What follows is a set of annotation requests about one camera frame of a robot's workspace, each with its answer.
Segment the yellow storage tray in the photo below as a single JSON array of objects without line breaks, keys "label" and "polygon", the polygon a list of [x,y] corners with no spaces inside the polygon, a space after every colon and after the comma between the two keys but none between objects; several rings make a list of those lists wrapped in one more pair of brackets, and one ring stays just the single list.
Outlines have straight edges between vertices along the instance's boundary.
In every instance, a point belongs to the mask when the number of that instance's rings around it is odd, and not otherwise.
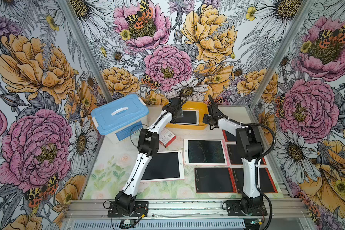
[{"label": "yellow storage tray", "polygon": [[204,114],[208,113],[208,106],[204,102],[191,102],[188,101],[183,105],[183,110],[197,110],[199,112],[199,125],[179,125],[168,123],[167,128],[178,128],[178,129],[191,129],[191,130],[203,130],[207,127],[207,124],[203,123]]}]

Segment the red writing tablet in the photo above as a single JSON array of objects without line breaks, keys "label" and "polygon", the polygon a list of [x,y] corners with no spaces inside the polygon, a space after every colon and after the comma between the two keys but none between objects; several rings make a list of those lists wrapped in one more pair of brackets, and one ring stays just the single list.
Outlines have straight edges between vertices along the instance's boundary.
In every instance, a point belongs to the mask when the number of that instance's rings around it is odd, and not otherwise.
[{"label": "red writing tablet", "polygon": [[235,142],[237,140],[235,135],[227,132],[226,130],[223,130],[222,133],[226,142]]},{"label": "red writing tablet", "polygon": [[[260,188],[264,193],[277,193],[277,189],[275,183],[270,175],[270,172],[267,168],[260,168]],[[235,186],[239,194],[242,193],[243,183],[244,183],[244,175],[243,175],[243,168],[232,168],[232,173],[234,176]]]},{"label": "red writing tablet", "polygon": [[235,193],[230,168],[195,168],[195,189],[197,193]]},{"label": "red writing tablet", "polygon": [[226,147],[231,165],[243,165],[242,159],[237,152],[237,146],[235,144],[227,144]]}]

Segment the pink white writing tablet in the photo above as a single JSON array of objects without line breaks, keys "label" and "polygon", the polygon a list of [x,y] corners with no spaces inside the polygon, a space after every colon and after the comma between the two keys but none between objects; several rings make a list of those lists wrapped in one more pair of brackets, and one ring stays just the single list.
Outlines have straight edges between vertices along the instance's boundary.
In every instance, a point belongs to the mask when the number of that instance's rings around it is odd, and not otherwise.
[{"label": "pink white writing tablet", "polygon": [[186,165],[228,165],[223,140],[184,140]]}]

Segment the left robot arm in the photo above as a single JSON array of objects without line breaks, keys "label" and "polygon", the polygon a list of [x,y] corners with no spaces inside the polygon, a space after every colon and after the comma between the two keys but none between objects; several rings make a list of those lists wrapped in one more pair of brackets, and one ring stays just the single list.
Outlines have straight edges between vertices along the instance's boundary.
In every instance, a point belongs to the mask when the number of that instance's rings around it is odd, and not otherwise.
[{"label": "left robot arm", "polygon": [[156,121],[147,129],[143,128],[140,131],[136,163],[125,186],[115,197],[113,210],[124,216],[130,216],[134,212],[140,181],[152,157],[159,150],[159,135],[168,123],[175,122],[177,117],[183,115],[182,107],[186,102],[187,98],[182,96],[173,98],[169,104],[162,108]]}]

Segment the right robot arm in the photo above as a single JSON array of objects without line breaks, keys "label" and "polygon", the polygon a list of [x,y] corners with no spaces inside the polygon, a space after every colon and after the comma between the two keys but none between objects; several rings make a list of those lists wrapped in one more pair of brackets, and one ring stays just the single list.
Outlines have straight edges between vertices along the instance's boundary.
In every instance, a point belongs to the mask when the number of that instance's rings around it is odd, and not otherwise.
[{"label": "right robot arm", "polygon": [[236,153],[243,163],[243,187],[241,210],[249,215],[261,207],[263,195],[259,185],[259,164],[264,153],[259,129],[255,124],[245,124],[224,115],[217,104],[212,101],[208,106],[208,113],[204,115],[203,123],[210,125],[210,129],[222,129],[236,137]]}]

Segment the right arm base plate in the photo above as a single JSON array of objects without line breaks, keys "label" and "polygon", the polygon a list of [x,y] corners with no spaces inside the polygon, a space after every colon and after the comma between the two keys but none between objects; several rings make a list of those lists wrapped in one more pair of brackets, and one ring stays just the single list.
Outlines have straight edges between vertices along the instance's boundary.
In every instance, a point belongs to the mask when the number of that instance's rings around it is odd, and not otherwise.
[{"label": "right arm base plate", "polygon": [[267,216],[267,210],[263,201],[260,201],[255,205],[250,205],[241,200],[227,200],[225,201],[224,206],[228,216]]}]

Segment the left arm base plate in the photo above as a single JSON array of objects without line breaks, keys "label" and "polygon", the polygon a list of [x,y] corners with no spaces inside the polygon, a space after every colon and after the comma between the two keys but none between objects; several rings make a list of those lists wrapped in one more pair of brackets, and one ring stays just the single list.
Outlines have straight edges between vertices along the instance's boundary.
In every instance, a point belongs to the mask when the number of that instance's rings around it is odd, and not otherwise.
[{"label": "left arm base plate", "polygon": [[115,217],[142,217],[148,215],[149,202],[148,201],[135,201],[127,207],[121,206],[119,203],[115,205],[115,201],[111,201],[107,216],[109,218]]}]

